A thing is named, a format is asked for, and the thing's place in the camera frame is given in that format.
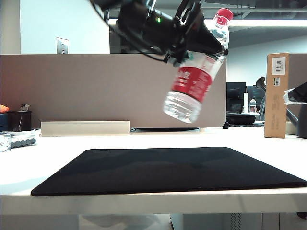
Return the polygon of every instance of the bottle cap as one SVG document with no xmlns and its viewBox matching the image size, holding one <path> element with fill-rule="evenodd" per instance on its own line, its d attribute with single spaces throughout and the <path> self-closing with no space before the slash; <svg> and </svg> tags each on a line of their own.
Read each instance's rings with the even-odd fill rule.
<svg viewBox="0 0 307 230">
<path fill-rule="evenodd" d="M 222 16 L 227 18 L 228 20 L 232 20 L 234 15 L 232 14 L 231 10 L 226 8 L 221 8 L 217 11 L 216 16 Z"/>
</svg>

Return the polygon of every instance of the barcode label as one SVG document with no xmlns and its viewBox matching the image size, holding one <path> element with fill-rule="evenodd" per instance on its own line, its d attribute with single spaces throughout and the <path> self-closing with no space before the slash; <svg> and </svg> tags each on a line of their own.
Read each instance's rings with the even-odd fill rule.
<svg viewBox="0 0 307 230">
<path fill-rule="evenodd" d="M 274 78 L 274 86 L 280 86 L 280 78 Z"/>
<path fill-rule="evenodd" d="M 285 75 L 286 57 L 274 57 L 272 60 L 272 75 Z"/>
</svg>

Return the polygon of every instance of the mouse pad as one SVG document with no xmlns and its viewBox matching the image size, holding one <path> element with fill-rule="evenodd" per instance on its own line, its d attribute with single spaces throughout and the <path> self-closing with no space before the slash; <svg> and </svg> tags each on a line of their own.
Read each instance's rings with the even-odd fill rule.
<svg viewBox="0 0 307 230">
<path fill-rule="evenodd" d="M 90 149 L 34 188 L 31 195 L 102 195 L 305 186 L 305 180 L 230 148 Z"/>
</svg>

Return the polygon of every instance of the small water bottle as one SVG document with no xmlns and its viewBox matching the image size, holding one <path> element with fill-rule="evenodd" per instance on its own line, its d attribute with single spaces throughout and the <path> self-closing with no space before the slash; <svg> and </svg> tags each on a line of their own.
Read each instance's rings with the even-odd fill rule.
<svg viewBox="0 0 307 230">
<path fill-rule="evenodd" d="M 251 114 L 256 113 L 257 110 L 257 104 L 256 104 L 256 100 L 253 98 L 249 101 L 249 112 Z"/>
<path fill-rule="evenodd" d="M 232 12 L 222 8 L 216 13 L 214 23 L 207 26 L 225 49 L 228 48 L 228 24 L 232 18 Z M 206 92 L 224 59 L 225 56 L 189 52 L 189 59 L 180 66 L 172 89 L 166 96 L 163 111 L 185 123 L 196 121 Z"/>
</svg>

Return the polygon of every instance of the water bottle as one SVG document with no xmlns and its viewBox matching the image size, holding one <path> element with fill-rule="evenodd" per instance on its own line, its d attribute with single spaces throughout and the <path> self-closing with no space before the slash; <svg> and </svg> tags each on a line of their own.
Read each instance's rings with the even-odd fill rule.
<svg viewBox="0 0 307 230">
<path fill-rule="evenodd" d="M 230 10 L 219 9 L 214 23 L 206 25 L 214 37 L 228 48 Z M 212 56 L 189 52 L 189 58 L 179 68 L 172 89 L 164 101 L 163 111 L 185 123 L 193 123 L 198 118 L 201 104 L 209 90 L 225 56 Z"/>
<path fill-rule="evenodd" d="M 256 104 L 256 100 L 253 98 L 249 101 L 249 112 L 251 114 L 256 113 L 257 110 L 257 104 Z"/>
</svg>

